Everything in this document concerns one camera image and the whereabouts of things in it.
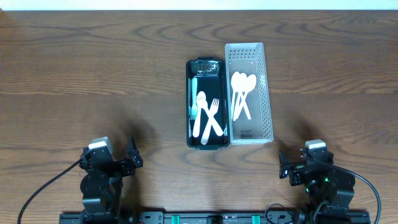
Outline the mint green plastic fork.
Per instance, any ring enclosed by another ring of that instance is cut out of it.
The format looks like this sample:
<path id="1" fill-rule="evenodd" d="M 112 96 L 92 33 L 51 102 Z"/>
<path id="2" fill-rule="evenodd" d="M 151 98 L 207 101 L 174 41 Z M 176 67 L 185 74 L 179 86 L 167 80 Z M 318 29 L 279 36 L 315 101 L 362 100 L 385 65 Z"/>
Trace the mint green plastic fork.
<path id="1" fill-rule="evenodd" d="M 191 120 L 196 119 L 198 113 L 198 106 L 197 106 L 197 86 L 198 80 L 197 77 L 193 77 L 191 81 L 191 88 L 192 88 L 192 107 L 191 107 Z"/>

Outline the white plastic fork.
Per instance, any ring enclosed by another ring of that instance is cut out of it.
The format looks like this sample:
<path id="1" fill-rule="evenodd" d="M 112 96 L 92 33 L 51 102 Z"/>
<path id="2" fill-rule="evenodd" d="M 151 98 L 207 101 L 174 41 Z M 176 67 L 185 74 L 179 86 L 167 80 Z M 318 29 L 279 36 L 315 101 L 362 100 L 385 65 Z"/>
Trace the white plastic fork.
<path id="1" fill-rule="evenodd" d="M 208 116 L 208 124 L 215 130 L 217 136 L 222 136 L 223 130 L 216 121 L 216 119 L 214 118 L 214 115 L 217 114 L 218 112 L 219 103 L 220 103 L 219 99 L 214 98 L 210 108 L 208 108 L 205 92 L 200 91 L 197 95 L 197 105 L 201 109 L 205 110 L 205 113 Z"/>
<path id="2" fill-rule="evenodd" d="M 209 109 L 208 122 L 207 122 L 207 124 L 205 126 L 205 130 L 204 130 L 204 132 L 202 134 L 202 137 L 201 137 L 201 144 L 202 145 L 206 145 L 208 143 L 208 140 L 209 140 L 209 137 L 210 137 L 211 127 L 212 127 L 212 125 L 214 123 L 214 121 L 213 121 L 214 120 L 214 115 L 218 111 L 218 105 L 219 105 L 219 99 L 214 98 L 212 103 L 211 103 L 210 109 Z"/>

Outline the clear perforated plastic basket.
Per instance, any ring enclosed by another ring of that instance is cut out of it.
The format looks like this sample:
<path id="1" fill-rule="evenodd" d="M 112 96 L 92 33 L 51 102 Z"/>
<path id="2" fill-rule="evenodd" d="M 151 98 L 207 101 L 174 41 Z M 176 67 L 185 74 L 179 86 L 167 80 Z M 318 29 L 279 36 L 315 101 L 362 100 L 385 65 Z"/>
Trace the clear perforated plastic basket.
<path id="1" fill-rule="evenodd" d="M 261 42 L 233 43 L 225 45 L 226 76 L 229 104 L 229 134 L 234 145 L 265 144 L 274 140 L 271 104 L 267 80 L 266 57 Z M 256 87 L 248 93 L 246 102 L 251 114 L 248 120 L 244 110 L 239 118 L 232 118 L 233 89 L 231 78 L 234 72 L 255 74 Z"/>

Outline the dark green plastic basket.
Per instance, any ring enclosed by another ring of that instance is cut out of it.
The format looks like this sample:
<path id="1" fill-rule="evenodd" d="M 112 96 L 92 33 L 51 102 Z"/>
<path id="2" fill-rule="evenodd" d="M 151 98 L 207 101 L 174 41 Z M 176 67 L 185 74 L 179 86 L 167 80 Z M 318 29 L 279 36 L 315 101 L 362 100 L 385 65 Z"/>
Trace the dark green plastic basket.
<path id="1" fill-rule="evenodd" d="M 198 57 L 186 64 L 187 145 L 217 150 L 230 143 L 225 63 Z"/>

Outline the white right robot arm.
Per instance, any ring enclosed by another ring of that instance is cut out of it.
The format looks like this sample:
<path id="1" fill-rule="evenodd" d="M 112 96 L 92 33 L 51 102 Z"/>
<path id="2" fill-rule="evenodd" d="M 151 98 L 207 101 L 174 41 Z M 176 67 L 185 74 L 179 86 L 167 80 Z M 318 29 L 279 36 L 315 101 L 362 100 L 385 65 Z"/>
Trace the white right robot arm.
<path id="1" fill-rule="evenodd" d="M 279 151 L 279 178 L 291 186 L 303 185 L 310 203 L 295 215 L 294 223 L 351 223 L 349 204 L 354 197 L 355 175 L 333 164 L 334 154 L 324 143 L 307 144 L 302 161 L 291 162 Z"/>

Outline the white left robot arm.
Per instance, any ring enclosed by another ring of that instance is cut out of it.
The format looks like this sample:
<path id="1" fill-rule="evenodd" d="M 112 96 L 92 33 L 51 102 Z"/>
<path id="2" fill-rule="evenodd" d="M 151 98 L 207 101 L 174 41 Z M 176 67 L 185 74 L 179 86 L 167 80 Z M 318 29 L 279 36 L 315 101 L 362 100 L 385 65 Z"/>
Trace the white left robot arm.
<path id="1" fill-rule="evenodd" d="M 134 139 L 127 142 L 127 157 L 114 160 L 108 137 L 94 139 L 83 148 L 80 167 L 87 172 L 80 184 L 84 210 L 80 223 L 137 223 L 136 213 L 121 205 L 123 178 L 135 174 L 143 159 Z"/>

